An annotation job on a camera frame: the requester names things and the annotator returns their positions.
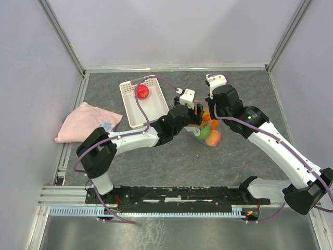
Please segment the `orange toy fruit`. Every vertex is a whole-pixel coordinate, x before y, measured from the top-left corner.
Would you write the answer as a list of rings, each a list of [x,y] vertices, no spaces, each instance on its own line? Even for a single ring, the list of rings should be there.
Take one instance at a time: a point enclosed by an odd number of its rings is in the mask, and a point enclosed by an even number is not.
[[[209,126],[211,130],[216,130],[219,126],[219,121],[211,119],[211,116],[208,113],[205,113],[202,117],[201,127]]]

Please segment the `green watermelon toy ball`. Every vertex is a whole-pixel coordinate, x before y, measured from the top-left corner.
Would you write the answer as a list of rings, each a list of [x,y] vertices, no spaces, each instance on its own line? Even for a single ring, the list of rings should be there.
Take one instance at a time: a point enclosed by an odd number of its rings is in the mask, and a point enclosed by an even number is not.
[[[210,126],[205,126],[200,130],[199,135],[197,136],[197,139],[199,140],[205,140],[211,133]]]

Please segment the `clear orange zip top bag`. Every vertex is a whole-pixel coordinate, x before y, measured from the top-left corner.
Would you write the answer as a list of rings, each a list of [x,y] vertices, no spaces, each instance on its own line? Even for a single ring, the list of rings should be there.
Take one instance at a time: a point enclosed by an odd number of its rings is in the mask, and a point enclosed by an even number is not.
[[[206,146],[215,147],[222,139],[222,133],[219,120],[212,120],[207,102],[194,101],[195,105],[202,105],[201,124],[190,124],[185,130],[199,142]]]

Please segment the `white perforated plastic basket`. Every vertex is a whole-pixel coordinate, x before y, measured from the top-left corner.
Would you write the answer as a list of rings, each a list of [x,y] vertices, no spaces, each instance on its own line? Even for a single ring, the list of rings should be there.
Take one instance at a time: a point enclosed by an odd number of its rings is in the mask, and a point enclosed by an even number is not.
[[[135,98],[135,88],[140,80],[138,78],[119,84],[127,119],[132,129],[146,125],[147,121],[154,122],[169,111],[159,82],[153,76],[141,83],[149,88],[149,96],[146,99]]]

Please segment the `peach toy fruit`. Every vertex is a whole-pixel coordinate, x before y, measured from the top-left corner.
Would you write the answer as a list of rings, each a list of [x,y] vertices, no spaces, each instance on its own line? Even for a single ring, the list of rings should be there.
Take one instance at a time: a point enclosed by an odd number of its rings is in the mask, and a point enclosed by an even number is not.
[[[221,133],[218,130],[212,130],[209,136],[205,139],[208,146],[217,146],[221,140]]]

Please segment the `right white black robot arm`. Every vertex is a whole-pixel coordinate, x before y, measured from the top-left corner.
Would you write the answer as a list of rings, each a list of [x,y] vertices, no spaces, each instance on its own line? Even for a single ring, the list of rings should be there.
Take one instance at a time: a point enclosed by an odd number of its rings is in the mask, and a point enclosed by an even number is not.
[[[332,169],[322,169],[304,157],[259,108],[244,106],[234,87],[212,86],[206,101],[212,119],[223,120],[233,132],[260,148],[289,179],[285,184],[252,181],[239,190],[243,203],[250,204],[267,191],[271,198],[282,198],[294,211],[306,215],[324,195],[332,197]]]

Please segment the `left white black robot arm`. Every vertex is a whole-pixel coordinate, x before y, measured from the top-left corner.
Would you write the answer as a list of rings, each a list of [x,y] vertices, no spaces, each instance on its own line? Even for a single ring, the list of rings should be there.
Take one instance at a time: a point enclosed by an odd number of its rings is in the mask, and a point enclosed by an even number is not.
[[[177,104],[169,112],[142,129],[108,133],[96,128],[76,150],[79,163],[96,188],[103,203],[114,200],[115,190],[108,169],[115,156],[144,147],[156,147],[173,140],[190,124],[200,125],[203,105],[195,103],[193,109]]]

